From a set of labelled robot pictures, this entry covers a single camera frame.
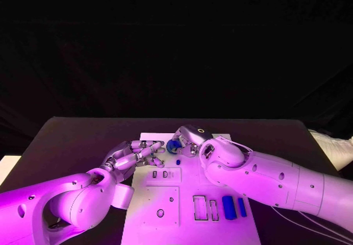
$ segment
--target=black backdrop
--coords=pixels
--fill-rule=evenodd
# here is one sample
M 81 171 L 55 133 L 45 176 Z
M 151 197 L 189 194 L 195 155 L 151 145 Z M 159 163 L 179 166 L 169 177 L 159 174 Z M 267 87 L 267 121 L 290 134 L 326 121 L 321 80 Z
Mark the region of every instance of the black backdrop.
M 0 8 L 5 153 L 53 116 L 296 118 L 352 136 L 351 2 Z

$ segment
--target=blue object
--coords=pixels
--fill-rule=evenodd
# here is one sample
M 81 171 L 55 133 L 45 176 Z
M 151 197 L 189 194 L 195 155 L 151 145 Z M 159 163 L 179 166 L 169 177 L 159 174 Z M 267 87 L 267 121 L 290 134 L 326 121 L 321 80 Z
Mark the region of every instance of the blue object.
M 247 217 L 247 211 L 246 211 L 246 205 L 244 205 L 243 198 L 238 198 L 238 203 L 240 203 L 240 209 L 241 209 L 241 216 Z
M 236 206 L 234 206 L 234 197 L 227 195 L 223 197 L 224 202 L 224 209 L 225 209 L 225 216 L 227 219 L 234 220 L 237 219 L 237 213 L 236 213 Z
M 172 154 L 175 154 L 176 155 L 176 153 L 172 151 L 174 149 L 178 149 L 178 148 L 182 148 L 184 146 L 182 146 L 182 143 L 181 143 L 181 141 L 179 140 L 171 140 L 169 142 L 168 142 L 168 152 L 169 153 L 172 153 Z

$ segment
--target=white fabric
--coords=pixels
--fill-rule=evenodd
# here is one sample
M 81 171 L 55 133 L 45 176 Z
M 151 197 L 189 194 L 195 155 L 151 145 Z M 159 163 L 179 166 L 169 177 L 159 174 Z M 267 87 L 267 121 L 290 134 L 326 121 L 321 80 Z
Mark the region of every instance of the white fabric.
M 353 137 L 349 140 L 332 138 L 329 135 L 309 130 L 336 169 L 342 170 L 353 161 Z

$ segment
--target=black table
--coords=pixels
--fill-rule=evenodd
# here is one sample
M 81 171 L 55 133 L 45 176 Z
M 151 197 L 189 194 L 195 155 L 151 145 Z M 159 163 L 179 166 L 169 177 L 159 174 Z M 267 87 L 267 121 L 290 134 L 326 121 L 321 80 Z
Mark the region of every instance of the black table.
M 139 140 L 142 132 L 175 133 L 185 124 L 197 124 L 212 133 L 230 133 L 233 140 L 256 151 L 338 176 L 336 168 L 306 126 L 298 120 L 54 117 L 24 153 L 0 186 L 0 192 L 86 173 L 100 166 L 107 152 L 122 141 Z M 342 244 L 296 226 L 272 207 L 254 200 L 251 207 L 263 244 Z M 306 222 L 296 211 L 280 211 L 302 224 Z M 112 207 L 100 225 L 64 244 L 120 244 L 126 214 L 125 210 Z M 319 230 L 312 223 L 306 225 Z

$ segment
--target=rectangular hole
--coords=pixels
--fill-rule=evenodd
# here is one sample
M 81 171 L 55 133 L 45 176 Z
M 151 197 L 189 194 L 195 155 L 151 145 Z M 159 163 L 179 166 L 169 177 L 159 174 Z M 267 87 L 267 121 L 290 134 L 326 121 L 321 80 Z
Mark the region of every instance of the rectangular hole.
M 195 195 L 194 205 L 195 205 L 195 220 L 208 221 L 207 196 Z
M 217 203 L 215 200 L 210 201 L 210 206 L 211 206 L 211 218 L 212 218 L 212 221 L 220 221 L 218 203 Z

